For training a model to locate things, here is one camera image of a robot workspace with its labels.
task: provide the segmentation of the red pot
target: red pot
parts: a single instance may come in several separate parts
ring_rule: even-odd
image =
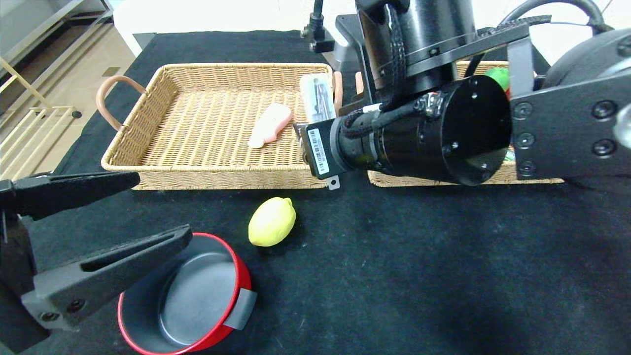
[[[231,247],[193,233],[184,251],[121,294],[118,322],[141,354],[183,354],[243,329],[255,300],[250,273]]]

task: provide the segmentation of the screw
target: screw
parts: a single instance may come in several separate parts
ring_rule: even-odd
[[[616,151],[616,142],[613,140],[600,140],[594,143],[592,152],[599,157],[608,157]]]
[[[85,306],[85,299],[75,299],[74,301],[70,302],[70,304],[66,308],[66,311],[68,311],[68,313],[74,313],[82,309],[83,306]]]
[[[618,54],[621,57],[631,57],[631,36],[626,36],[618,43]]]
[[[613,101],[605,100],[598,102],[594,106],[592,109],[592,115],[598,119],[605,119],[611,117],[617,110],[618,107]]]
[[[517,137],[516,144],[518,148],[527,149],[533,146],[534,141],[535,139],[532,133],[526,132]]]
[[[44,322],[52,322],[54,320],[57,320],[57,318],[59,318],[58,313],[46,312],[46,313],[40,314],[40,319],[43,320]]]
[[[425,110],[425,101],[423,99],[418,99],[414,101],[414,110],[417,110],[417,111]]]
[[[533,162],[525,161],[519,165],[519,173],[523,176],[532,176],[537,171],[537,167]]]
[[[526,119],[533,113],[533,105],[529,102],[522,102],[515,106],[513,117],[516,119]]]

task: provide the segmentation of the pot handle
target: pot handle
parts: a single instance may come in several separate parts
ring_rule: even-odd
[[[124,81],[127,84],[130,84],[139,93],[147,93],[142,85],[124,75],[114,75],[103,81],[97,90],[97,109],[101,113],[101,116],[103,116],[103,118],[105,118],[105,120],[112,126],[112,128],[116,129],[116,131],[120,131],[122,125],[105,107],[105,95],[107,95],[107,92],[110,90],[112,85],[116,84],[118,81]]]
[[[241,288],[237,302],[223,324],[233,329],[243,330],[254,309],[256,296],[256,292]]]

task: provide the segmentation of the basket handle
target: basket handle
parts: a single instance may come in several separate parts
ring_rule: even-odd
[[[120,131],[122,125],[120,122],[118,122],[118,120],[116,120],[116,118],[114,118],[114,116],[112,116],[110,111],[108,111],[107,108],[105,107],[105,95],[110,90],[112,85],[116,84],[118,81],[124,81],[130,84],[133,88],[135,88],[141,94],[147,93],[147,91],[144,89],[142,85],[140,85],[139,83],[136,83],[134,80],[132,80],[128,76],[114,75],[105,79],[105,81],[103,81],[103,83],[97,90],[97,109],[99,113],[101,114],[101,116],[103,116],[103,118],[105,118],[105,120],[112,126],[112,128],[116,129],[116,131]]]

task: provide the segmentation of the gray handle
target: gray handle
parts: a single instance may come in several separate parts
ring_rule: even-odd
[[[243,330],[254,309],[256,296],[256,292],[241,288],[239,290],[239,298],[237,298],[235,306],[232,308],[230,315],[228,315],[228,318],[226,318],[223,324],[230,328]]]

